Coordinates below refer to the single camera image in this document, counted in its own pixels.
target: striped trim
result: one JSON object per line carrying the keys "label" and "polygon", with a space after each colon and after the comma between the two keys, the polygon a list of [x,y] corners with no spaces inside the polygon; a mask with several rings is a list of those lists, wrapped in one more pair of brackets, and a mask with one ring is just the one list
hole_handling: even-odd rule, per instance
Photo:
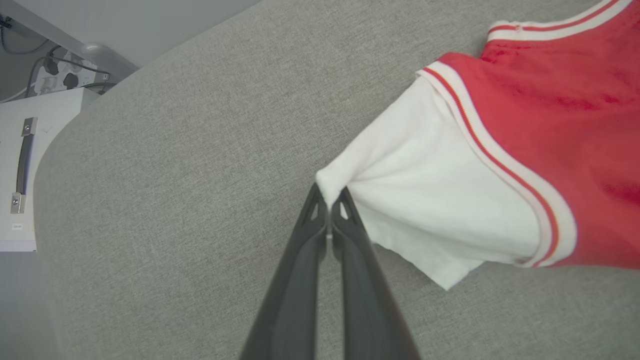
{"label": "striped trim", "polygon": [[489,30],[491,40],[554,40],[596,28],[622,12],[634,0],[604,0],[570,19],[555,22],[498,21]]}
{"label": "striped trim", "polygon": [[469,146],[505,182],[532,206],[540,225],[540,246],[522,267],[549,266],[571,255],[577,229],[571,209],[560,193],[538,174],[509,155],[487,131],[460,75],[436,61],[418,75],[424,76],[447,101]]}

